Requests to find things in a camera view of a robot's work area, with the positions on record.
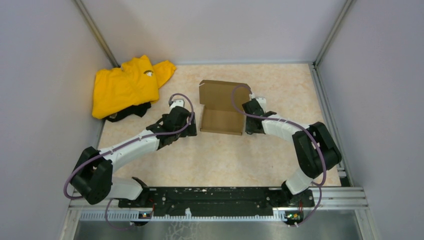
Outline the brown cardboard box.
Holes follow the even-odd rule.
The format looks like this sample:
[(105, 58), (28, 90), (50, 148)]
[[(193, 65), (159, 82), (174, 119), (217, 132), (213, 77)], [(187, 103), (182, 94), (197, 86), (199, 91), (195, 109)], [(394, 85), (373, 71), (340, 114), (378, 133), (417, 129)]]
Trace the brown cardboard box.
[(250, 100), (246, 83), (204, 79), (199, 83), (199, 103), (203, 105), (199, 130), (205, 133), (241, 136), (245, 116), (238, 112)]

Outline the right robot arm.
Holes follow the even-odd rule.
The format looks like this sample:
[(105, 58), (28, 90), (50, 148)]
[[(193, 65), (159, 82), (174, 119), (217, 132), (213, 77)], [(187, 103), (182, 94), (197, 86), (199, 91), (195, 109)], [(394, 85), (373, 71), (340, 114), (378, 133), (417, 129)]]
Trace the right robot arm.
[(273, 111), (264, 111), (256, 98), (242, 108), (247, 134), (276, 136), (294, 145), (299, 168), (281, 185), (281, 199), (287, 206), (295, 206), (317, 177), (341, 162), (341, 152), (324, 123), (301, 125), (282, 119)]

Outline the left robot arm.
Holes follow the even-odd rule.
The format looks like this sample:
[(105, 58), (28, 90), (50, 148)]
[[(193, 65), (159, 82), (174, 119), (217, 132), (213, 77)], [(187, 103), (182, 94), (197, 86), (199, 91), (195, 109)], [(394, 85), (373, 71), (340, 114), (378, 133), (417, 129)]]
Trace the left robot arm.
[(66, 184), (90, 205), (105, 199), (125, 199), (144, 207), (150, 200), (150, 193), (144, 190), (147, 185), (137, 177), (125, 179), (113, 174), (131, 161), (196, 134), (195, 113), (182, 106), (171, 107), (169, 113), (127, 141), (100, 150), (86, 148)]

